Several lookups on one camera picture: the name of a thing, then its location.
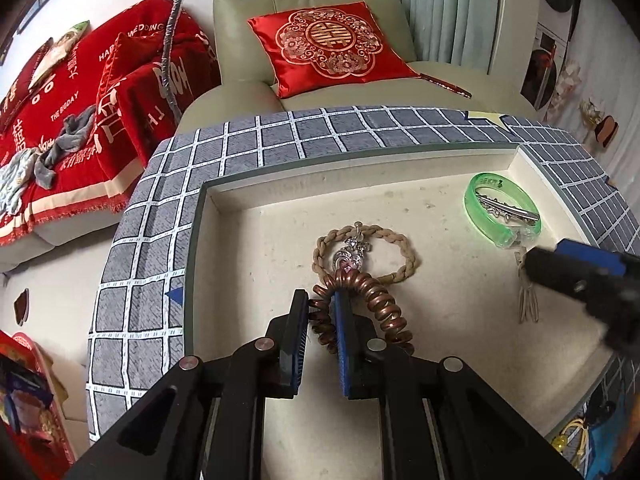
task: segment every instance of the yellow star pattern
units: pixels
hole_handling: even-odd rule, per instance
[[[506,117],[507,114],[496,114],[493,112],[467,112],[465,119],[467,121],[474,119],[486,119],[490,123],[495,124],[498,128],[502,128],[503,130],[509,131],[506,124],[502,120],[503,117]]]

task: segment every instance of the blue triangle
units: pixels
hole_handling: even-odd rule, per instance
[[[183,286],[179,286],[178,288],[174,288],[174,290],[170,290],[166,294],[167,294],[167,296],[169,297],[170,300],[173,300],[173,301],[175,301],[175,303],[177,303],[178,305],[182,306],[183,293],[184,293],[184,287]]]

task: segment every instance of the gold circle emblem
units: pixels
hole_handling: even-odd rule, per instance
[[[341,52],[351,48],[356,37],[354,33],[339,22],[314,22],[306,28],[306,38],[323,50]]]

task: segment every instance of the washing machine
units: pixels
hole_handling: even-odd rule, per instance
[[[575,0],[540,0],[538,25],[521,94],[543,120],[562,70]]]

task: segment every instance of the light green curtain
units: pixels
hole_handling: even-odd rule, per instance
[[[498,0],[402,0],[418,59],[489,69]]]

